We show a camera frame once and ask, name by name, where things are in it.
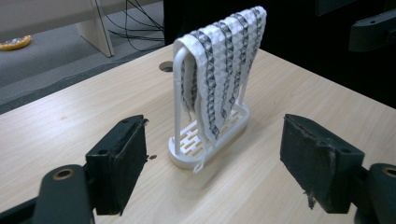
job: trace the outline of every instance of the table surface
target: table surface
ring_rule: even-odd
[[[396,110],[259,50],[250,72],[245,131],[197,175],[168,156],[174,135],[172,46],[0,116],[0,211],[38,193],[41,178],[85,154],[120,120],[143,114],[148,161],[124,214],[96,223],[353,223],[308,208],[279,159],[283,118],[314,120],[365,152],[363,166],[396,164]],[[182,122],[188,124],[183,114]]]

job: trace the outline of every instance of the patterned cloth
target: patterned cloth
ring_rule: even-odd
[[[266,11],[253,7],[235,13],[177,39],[174,56],[186,47],[181,75],[181,102],[191,118],[195,113],[198,137],[212,146],[219,138],[239,87],[247,80],[262,41]]]

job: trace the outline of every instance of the slotted base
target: slotted base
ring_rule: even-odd
[[[237,136],[248,124],[250,111],[245,104],[233,106],[231,115],[226,119],[223,129],[220,131],[216,150],[213,150],[210,143],[206,152],[206,161],[209,161],[228,142]],[[172,162],[182,168],[192,170],[194,166],[204,156],[204,144],[197,136],[197,121],[194,121],[180,132],[180,153],[175,151],[175,137],[169,138],[169,154]]]

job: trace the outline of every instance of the gray floor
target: gray floor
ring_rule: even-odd
[[[163,2],[143,9],[153,20],[163,24]],[[129,18],[128,29],[156,29],[138,9],[130,9],[128,14],[143,23]],[[125,13],[108,17],[118,26],[125,27]],[[108,30],[125,34],[124,29],[108,18],[105,20]],[[128,35],[163,38],[161,31],[128,31]],[[124,37],[110,34],[115,56],[107,57],[78,34],[76,25],[32,34],[32,38],[32,43],[23,49],[0,51],[0,114],[163,46],[163,40],[130,39],[129,43]]]

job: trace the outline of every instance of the white plastic holder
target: white plastic holder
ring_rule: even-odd
[[[202,162],[203,159],[209,161],[247,126],[250,110],[248,106],[243,103],[243,98],[248,79],[242,84],[240,95],[233,105],[230,116],[225,120],[224,126],[220,130],[219,139],[214,149],[210,143],[207,143],[207,148],[204,148],[203,142],[197,136],[197,121],[194,121],[182,131],[180,130],[181,65],[188,54],[189,51],[186,48],[181,48],[174,60],[175,136],[169,138],[168,145],[169,155],[176,166],[181,169],[194,169],[194,171],[199,172],[202,167],[197,169],[197,165]]]

